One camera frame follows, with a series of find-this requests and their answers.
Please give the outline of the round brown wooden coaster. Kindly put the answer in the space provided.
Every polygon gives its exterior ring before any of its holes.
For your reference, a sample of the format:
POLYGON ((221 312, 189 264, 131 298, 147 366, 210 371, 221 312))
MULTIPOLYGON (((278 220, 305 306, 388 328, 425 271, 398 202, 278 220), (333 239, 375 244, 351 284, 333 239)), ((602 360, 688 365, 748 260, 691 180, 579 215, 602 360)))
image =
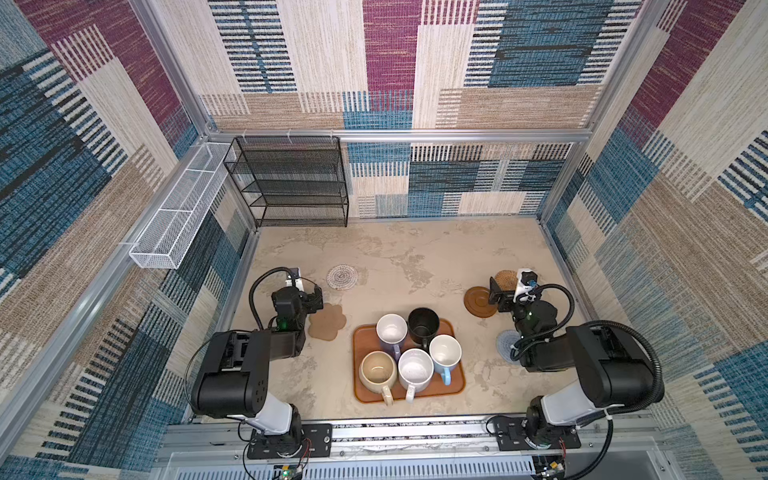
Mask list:
POLYGON ((490 290, 486 287, 475 286, 465 292, 463 303, 466 310, 473 316, 485 319, 497 313, 497 307, 490 303, 490 290))

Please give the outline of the paw shaped cork coaster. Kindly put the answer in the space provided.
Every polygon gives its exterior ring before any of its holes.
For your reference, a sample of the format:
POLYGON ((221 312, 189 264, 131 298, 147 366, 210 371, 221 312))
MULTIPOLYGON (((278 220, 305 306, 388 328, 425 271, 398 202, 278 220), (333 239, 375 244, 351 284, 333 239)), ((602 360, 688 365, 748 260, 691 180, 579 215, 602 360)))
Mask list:
POLYGON ((322 309, 309 315, 308 335, 314 339, 333 341, 346 323, 341 305, 325 303, 322 309))

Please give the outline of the blue grey braided coaster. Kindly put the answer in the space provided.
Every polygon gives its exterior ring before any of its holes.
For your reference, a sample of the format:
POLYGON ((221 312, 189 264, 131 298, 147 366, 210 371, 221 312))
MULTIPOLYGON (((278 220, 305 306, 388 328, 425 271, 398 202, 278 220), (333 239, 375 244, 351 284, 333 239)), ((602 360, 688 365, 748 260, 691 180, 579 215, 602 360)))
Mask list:
POLYGON ((520 339, 520 334, 513 330, 504 330, 496 338, 496 348, 501 358, 508 364, 519 366, 520 362, 514 360, 514 344, 520 339))

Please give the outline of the multicolour woven round coaster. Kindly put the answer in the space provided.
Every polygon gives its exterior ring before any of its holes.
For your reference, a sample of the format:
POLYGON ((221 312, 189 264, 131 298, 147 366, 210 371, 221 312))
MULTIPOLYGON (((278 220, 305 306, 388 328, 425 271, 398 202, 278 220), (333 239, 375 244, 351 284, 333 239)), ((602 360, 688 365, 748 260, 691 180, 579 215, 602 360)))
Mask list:
POLYGON ((358 283, 359 274, 357 270, 347 264, 340 264, 332 267, 327 276, 328 285, 337 291, 346 291, 355 287, 358 283))

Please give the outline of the black mug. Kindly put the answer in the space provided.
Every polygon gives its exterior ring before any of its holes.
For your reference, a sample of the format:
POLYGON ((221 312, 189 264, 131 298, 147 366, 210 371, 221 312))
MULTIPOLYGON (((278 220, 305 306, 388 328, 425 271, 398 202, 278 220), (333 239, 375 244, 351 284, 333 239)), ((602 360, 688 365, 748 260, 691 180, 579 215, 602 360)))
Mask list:
POLYGON ((407 326, 413 342, 423 350, 428 350, 429 344, 438 334, 440 318, 432 309, 419 307, 410 312, 407 326))

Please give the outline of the woven rattan round coaster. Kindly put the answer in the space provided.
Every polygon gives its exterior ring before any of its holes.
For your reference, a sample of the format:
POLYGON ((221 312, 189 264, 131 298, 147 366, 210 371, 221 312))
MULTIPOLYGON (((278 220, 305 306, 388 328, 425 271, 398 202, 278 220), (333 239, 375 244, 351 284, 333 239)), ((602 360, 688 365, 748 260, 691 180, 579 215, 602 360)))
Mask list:
POLYGON ((514 292, 517 288, 517 272, 513 270, 501 270, 494 276, 495 282, 502 291, 514 292))

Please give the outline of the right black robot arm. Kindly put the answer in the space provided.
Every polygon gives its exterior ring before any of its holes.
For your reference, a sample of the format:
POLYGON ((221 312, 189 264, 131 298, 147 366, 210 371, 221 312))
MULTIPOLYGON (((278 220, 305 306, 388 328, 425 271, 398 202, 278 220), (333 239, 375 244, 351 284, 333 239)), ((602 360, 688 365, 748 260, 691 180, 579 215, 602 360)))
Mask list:
POLYGON ((575 299, 566 287, 541 284, 535 272, 522 269, 510 280, 490 278, 488 303, 513 320, 513 329, 497 339, 505 360, 530 373, 577 374, 561 390, 534 398, 518 423, 495 420, 497 438, 520 436, 533 449, 548 449, 595 420, 663 399, 662 365, 650 342, 619 322, 571 325, 575 299))

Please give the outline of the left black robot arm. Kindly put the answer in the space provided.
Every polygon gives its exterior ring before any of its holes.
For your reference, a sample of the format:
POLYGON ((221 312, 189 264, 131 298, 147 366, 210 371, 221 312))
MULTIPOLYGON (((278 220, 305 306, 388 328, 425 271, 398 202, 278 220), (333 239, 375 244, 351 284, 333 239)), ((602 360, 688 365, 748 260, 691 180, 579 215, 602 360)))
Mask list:
POLYGON ((323 291, 297 267, 276 267, 251 285, 248 303, 257 328, 211 337, 189 403, 194 413, 235 420, 252 428, 246 453, 252 458, 292 458, 309 449, 301 415, 269 392, 270 363, 295 358, 304 349, 308 317, 323 308, 323 291), (275 315, 263 322, 254 299, 260 284, 283 273, 285 284, 271 294, 275 315))

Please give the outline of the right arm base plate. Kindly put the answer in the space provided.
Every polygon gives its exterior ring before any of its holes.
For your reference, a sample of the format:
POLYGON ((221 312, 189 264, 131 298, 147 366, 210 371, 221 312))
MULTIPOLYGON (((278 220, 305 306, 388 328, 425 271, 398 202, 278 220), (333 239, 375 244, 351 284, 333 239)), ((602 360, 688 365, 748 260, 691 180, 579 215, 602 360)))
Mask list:
POLYGON ((578 449, 582 443, 574 427, 554 426, 539 421, 527 426, 524 416, 494 415, 486 420, 485 428, 500 451, 578 449))

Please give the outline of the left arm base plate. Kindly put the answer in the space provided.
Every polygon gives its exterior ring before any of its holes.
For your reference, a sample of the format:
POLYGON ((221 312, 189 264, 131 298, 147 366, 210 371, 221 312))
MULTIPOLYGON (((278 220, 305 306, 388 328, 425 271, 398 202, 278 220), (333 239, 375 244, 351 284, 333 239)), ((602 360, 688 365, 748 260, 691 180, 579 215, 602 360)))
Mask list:
POLYGON ((327 458, 330 456, 333 427, 330 423, 291 427, 281 435, 264 435, 254 430, 247 445, 247 460, 327 458))

